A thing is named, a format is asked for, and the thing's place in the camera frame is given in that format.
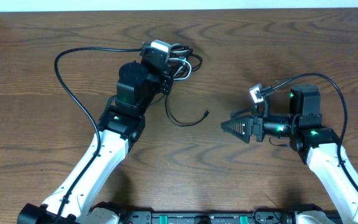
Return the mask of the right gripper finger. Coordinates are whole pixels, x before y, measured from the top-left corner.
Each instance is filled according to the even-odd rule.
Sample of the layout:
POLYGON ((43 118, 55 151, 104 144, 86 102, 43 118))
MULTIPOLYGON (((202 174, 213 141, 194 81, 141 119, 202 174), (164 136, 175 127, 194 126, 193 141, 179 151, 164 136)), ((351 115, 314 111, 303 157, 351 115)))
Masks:
POLYGON ((231 118, 237 118, 240 115, 245 114, 245 113, 253 114, 253 113, 255 113, 257 111, 257 108, 258 108, 258 106, 252 106, 252 107, 247 108, 247 109, 235 110, 235 111, 231 112, 230 117, 231 118))
POLYGON ((230 119, 221 123, 221 129, 224 132, 232 134, 239 138, 245 143, 249 143, 252 135, 251 127, 253 126, 254 120, 251 116, 242 116, 239 118, 230 119))

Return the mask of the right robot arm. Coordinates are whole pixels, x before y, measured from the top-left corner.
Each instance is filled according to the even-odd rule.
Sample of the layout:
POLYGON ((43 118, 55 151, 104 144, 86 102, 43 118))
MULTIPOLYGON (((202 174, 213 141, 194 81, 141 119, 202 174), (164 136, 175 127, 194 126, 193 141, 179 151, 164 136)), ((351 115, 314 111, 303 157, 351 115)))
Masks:
POLYGON ((322 125, 321 95, 314 85, 295 85, 290 90, 286 115, 257 107, 235 112, 221 129, 245 143, 255 136, 288 138, 289 146, 318 177, 343 223, 358 223, 358 173, 351 164, 341 137, 322 125))

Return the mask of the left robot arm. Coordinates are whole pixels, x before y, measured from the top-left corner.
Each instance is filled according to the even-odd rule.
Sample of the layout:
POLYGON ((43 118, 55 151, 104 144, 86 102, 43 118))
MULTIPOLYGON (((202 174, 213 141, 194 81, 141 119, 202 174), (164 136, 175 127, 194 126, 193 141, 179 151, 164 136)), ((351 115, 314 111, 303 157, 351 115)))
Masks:
POLYGON ((25 205, 18 223, 84 223, 111 172, 139 140, 154 96, 167 93, 172 84, 172 69, 167 64, 142 60, 123 65, 117 94, 108 100, 88 150, 40 206, 25 205))

